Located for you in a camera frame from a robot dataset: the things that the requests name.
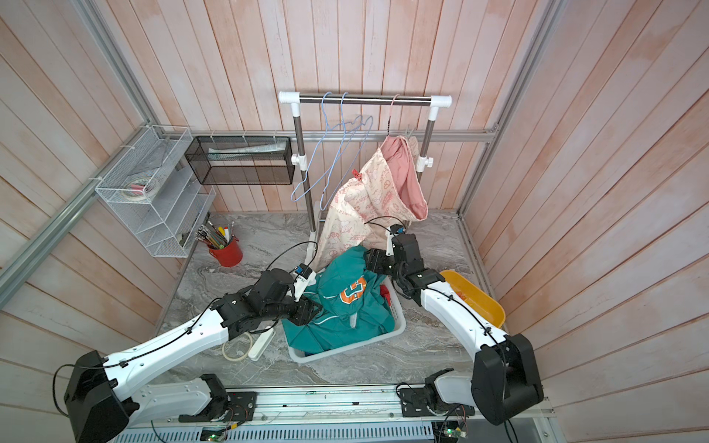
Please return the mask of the cream pink print jacket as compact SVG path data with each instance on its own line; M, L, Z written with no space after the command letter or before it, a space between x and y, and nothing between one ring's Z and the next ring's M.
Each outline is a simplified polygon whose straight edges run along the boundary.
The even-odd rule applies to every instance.
M386 138L359 173L338 189L321 230L314 269L326 268L356 245L384 249L384 225L426 220L428 203L415 171L418 155L417 138Z

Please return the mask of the green jacket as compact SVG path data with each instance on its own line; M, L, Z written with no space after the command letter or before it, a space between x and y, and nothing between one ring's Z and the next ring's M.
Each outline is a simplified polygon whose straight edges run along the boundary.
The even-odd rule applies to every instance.
M381 295L385 276L366 268L366 253L361 245L349 248L306 288L304 297L322 310L305 326L282 323L291 348L320 354L394 331L390 304Z

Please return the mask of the blue red white jacket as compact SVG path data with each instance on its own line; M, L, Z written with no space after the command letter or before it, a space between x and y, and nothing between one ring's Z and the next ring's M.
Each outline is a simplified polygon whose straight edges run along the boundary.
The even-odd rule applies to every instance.
M385 284L380 286L380 295L386 301L387 306L391 307L391 293Z

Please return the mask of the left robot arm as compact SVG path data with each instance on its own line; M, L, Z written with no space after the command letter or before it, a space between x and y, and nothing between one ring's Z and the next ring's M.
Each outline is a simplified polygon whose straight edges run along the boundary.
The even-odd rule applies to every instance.
M317 274L302 264L294 271L268 269L252 285L214 299L194 319L146 343L101 356L92 351L72 365L63 397L77 442L108 442L127 427L176 416L208 422L234 415L229 394L214 374L151 387L158 376L188 358L247 333L262 323L308 324L321 305L304 296Z

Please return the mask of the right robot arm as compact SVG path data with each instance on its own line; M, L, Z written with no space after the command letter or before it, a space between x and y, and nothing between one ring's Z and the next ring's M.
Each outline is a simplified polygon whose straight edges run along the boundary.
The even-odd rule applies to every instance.
M395 234L384 250L365 253L366 269L388 276L394 289L433 314L465 347L467 372L446 369L428 377L421 393L430 408L471 406L498 426L543 402L532 343L510 335L474 311L444 276L428 268L413 234Z

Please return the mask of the white remote-like bar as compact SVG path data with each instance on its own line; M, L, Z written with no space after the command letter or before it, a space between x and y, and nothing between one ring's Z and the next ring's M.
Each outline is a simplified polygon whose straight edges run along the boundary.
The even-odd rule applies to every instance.
M258 361L263 356L265 350L273 341L273 336L275 334L274 329L269 329L267 332L263 332L258 336L258 339L252 345L249 351L249 359L252 361Z

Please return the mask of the red pencil cup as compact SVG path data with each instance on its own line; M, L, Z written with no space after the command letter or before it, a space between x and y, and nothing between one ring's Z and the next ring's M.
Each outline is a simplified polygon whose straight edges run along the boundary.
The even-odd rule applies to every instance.
M236 267L244 256L237 238L233 238L226 247L221 249L208 247L208 252L225 268Z

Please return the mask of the white plastic laundry basket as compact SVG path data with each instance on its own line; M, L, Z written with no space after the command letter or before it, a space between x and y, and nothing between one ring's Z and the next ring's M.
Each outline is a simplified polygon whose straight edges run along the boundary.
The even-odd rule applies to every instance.
M349 344L343 347L339 347L330 351L318 353L318 354L311 354L310 356L307 356L304 352L301 352L291 346L288 346L288 354L290 358L295 362L298 363L299 365L304 365L308 363L312 363L318 360L321 360L323 358L327 357L332 357L332 356L337 356L337 354L343 354L347 352L351 352L356 350L357 348L361 348L364 346L368 346L374 343L379 343L380 341L386 341L389 339L392 339L394 337L397 337L401 335L405 329L406 329L406 319L404 318L404 312L399 300L398 295L395 293L395 288L393 286L393 283L391 282L391 278L387 277L383 283L382 283L390 292L390 297L391 297L391 302L390 302L390 308L391 308L391 315L393 316L395 325L394 329L386 334L379 335L378 337L374 337L370 340L367 341L359 341L358 343L353 343Z

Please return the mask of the yellow plastic tray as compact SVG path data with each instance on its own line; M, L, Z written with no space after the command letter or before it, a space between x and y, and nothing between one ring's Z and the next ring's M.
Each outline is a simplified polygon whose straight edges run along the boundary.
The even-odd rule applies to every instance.
M495 327L502 327L506 320L506 313L495 299L484 293L480 288L456 271L447 269L446 271L442 271L441 275L466 304L469 304L472 309L476 310L478 314Z

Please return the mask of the white clothes rack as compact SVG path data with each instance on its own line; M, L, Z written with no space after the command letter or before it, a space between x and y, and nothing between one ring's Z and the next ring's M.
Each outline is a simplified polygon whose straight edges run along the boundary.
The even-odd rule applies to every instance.
M428 149L439 110L447 109L451 107L453 103L452 96L450 95L405 96L395 94L393 96L384 96L371 94L350 95L346 92L339 96L335 96L330 92L326 92L325 94L279 92L278 101L281 104L288 104L290 106L294 120L294 139L297 143L297 153L292 158L292 164L300 171L302 178L301 184L305 186L302 198L306 200L306 213L308 214L310 226L309 239L311 241L318 238L321 219L319 219L319 214L315 212L315 205L311 195L311 182L308 176L311 159L306 154L304 131L301 122L301 105L304 103L317 103L319 106L336 104L340 108L343 108L345 105L376 105L388 108L394 106L414 106L428 108L428 120L424 130L423 144L420 146L417 158L415 158L415 171L417 172L417 177L421 177L423 172L433 165L433 159L428 157Z

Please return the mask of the black mesh basket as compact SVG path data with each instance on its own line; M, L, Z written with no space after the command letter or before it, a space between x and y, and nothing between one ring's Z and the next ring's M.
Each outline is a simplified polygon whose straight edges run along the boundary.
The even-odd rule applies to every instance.
M295 166L288 137L198 136L185 157L205 186L290 186Z

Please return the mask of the tape roll on shelf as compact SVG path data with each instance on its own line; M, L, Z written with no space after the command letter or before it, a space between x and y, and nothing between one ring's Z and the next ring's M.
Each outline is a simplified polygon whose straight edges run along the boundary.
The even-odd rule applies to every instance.
M151 199L158 191L156 181L151 177L140 177L130 181L119 195L124 201L140 202Z

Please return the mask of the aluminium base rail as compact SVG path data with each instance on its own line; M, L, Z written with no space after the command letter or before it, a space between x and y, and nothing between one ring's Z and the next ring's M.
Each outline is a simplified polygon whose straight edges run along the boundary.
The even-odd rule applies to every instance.
M404 414L395 385L231 389L239 400L223 418L181 423L175 417L129 426L114 442L377 442L433 441L434 424L453 413L424 408Z

